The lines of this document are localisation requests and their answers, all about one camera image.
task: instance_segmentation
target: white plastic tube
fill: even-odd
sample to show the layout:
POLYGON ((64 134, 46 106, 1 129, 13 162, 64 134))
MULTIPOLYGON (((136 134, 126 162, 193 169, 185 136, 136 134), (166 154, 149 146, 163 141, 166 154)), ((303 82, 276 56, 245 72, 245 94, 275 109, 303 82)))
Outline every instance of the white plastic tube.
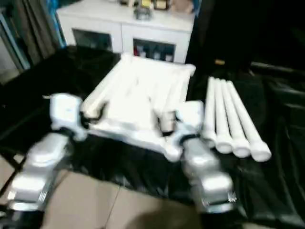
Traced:
POLYGON ((81 109, 87 117, 95 118, 98 116, 98 108, 105 102, 106 97, 111 94, 111 91, 115 90, 117 82, 124 76, 123 72, 126 71, 126 68, 130 67, 131 63, 132 56, 122 54, 121 60, 86 98, 81 109))
POLYGON ((233 141, 229 132, 221 82, 219 79, 215 80, 215 116, 217 131, 216 149, 222 154, 231 153, 233 150, 233 141))
POLYGON ((213 77, 208 80, 202 137, 209 148, 215 147, 215 79, 213 77))
POLYGON ((224 97, 225 111, 228 117, 231 136, 233 139, 233 153, 240 158, 250 155, 250 145, 244 136, 243 128, 240 124, 237 112, 227 88, 225 80, 221 80, 224 97))
POLYGON ((262 141, 233 83, 228 81, 227 84, 237 114, 243 126, 244 133, 250 143, 251 156, 255 161, 258 162, 269 160, 271 157, 271 152, 268 145, 262 141))

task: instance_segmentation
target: floor tile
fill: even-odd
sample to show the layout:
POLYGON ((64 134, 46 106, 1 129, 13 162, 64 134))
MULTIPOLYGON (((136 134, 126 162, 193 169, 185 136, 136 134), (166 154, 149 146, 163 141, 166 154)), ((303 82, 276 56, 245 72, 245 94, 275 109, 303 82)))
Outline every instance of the floor tile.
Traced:
POLYGON ((50 202, 43 228, 103 228, 119 189, 117 185, 70 172, 50 202))
POLYGON ((259 226, 254 223, 245 223, 243 225, 243 228, 244 229, 272 229, 272 228, 268 228, 268 227, 264 227, 264 226, 259 226))
POLYGON ((200 229, 193 207, 121 188, 106 229, 200 229))

